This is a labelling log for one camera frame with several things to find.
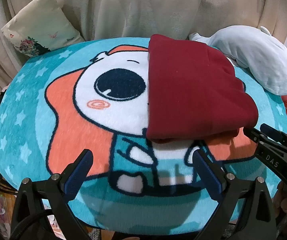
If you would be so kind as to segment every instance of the cartoon eyebrow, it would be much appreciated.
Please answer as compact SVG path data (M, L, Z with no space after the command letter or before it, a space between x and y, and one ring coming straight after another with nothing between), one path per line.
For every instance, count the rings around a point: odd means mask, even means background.
M138 61L135 61L135 60L131 60L131 59L128 59L127 61L133 61L133 62L135 62L135 63L138 63L138 64L140 64Z

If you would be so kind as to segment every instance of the floral pillow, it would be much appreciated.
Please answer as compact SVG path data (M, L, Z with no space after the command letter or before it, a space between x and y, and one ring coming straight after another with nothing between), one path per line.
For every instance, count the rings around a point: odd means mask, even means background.
M1 31L19 52L30 57L85 41L57 0L32 0Z

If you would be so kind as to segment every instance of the cartoon character blanket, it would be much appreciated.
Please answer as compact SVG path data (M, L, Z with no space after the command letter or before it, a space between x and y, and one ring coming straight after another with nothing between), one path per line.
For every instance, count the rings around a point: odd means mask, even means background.
M93 166L69 206L92 226L137 234L184 233L205 225L217 202L191 166L199 147L239 178L264 177L273 196L279 179L253 158L254 145L242 131L233 140L216 136L159 145L145 138L148 42L89 41L31 58L0 106L0 173L19 188L23 178L47 179L91 149ZM258 107L256 127L265 122L287 132L281 98L247 70L235 72Z

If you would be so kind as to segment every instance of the silver bolt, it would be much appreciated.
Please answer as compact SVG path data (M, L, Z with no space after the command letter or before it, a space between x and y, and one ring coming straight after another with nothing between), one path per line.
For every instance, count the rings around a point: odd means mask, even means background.
M259 181L260 183L264 183L264 178L263 177L258 177L257 181Z
M27 184L29 182L29 178L24 178L23 180L22 180L22 183L23 184Z
M59 179L59 177L60 177L60 174L55 173L55 174L53 174L53 175L51 176L51 179L52 179L52 180L57 180L57 179Z
M234 174L228 173L227 174L227 179L233 180L235 178Z

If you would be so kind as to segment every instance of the curtain fold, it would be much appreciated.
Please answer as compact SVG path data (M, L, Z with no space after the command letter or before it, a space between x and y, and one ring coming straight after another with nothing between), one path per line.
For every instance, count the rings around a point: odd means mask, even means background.
M32 0L0 0L0 29ZM150 37L159 33L186 39L211 36L231 25L265 26L281 42L287 37L287 0L58 0L85 40ZM0 32L0 90L27 57Z

